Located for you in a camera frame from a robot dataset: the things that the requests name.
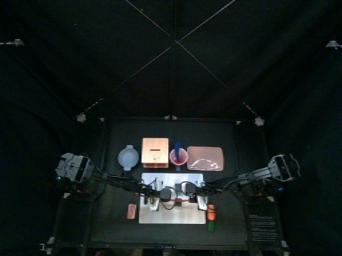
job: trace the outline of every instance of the orange box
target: orange box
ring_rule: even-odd
[[[168,138],[143,138],[144,168],[168,168]]]

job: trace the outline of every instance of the cup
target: cup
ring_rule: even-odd
[[[175,166],[183,165],[187,162],[187,158],[188,158],[187,151],[183,148],[179,149],[179,160],[176,159],[175,149],[171,150],[170,161]]]

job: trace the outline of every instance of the black enclosure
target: black enclosure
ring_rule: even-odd
[[[291,255],[341,255],[341,13],[341,0],[1,1],[0,255],[39,254],[59,157],[100,147],[87,129],[114,117],[265,121],[255,158],[302,167],[279,201]]]

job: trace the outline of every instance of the wire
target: wire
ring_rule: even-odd
[[[250,180],[250,178],[239,178],[239,179],[235,179],[232,181],[230,181],[224,186],[223,186],[223,189],[224,190],[228,186],[231,186],[235,182],[238,181],[243,181],[243,180]]]
[[[176,189],[175,189],[174,187],[168,187],[168,186],[167,186],[166,188],[171,188],[171,189],[175,191],[175,194],[176,194],[176,197],[175,197],[175,199],[174,199],[175,201],[174,201],[174,200],[170,200],[170,201],[174,201],[174,205],[172,205],[171,208],[167,208],[166,205],[164,205],[164,202],[160,200],[164,209],[168,210],[168,211],[171,211],[171,210],[175,208],[175,205],[176,205],[178,193],[176,193]]]

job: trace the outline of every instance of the table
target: table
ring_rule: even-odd
[[[223,149],[224,170],[203,173],[204,181],[250,172],[267,166],[269,156],[261,126],[254,120],[138,119],[108,118],[84,125],[74,147],[75,154],[87,153],[96,166],[112,175],[142,178],[142,173],[175,173],[174,166],[146,169],[139,162],[131,172],[124,172],[118,155],[126,145],[142,152],[142,139],[160,137],[171,145],[212,146]],[[139,196],[111,186],[91,202],[61,200],[56,227],[55,246],[79,246],[86,255],[87,247],[144,247],[207,250],[249,250],[249,216],[236,197],[226,192],[210,197],[216,207],[216,229],[208,232],[206,224],[139,224],[126,218],[128,204],[139,206]]]

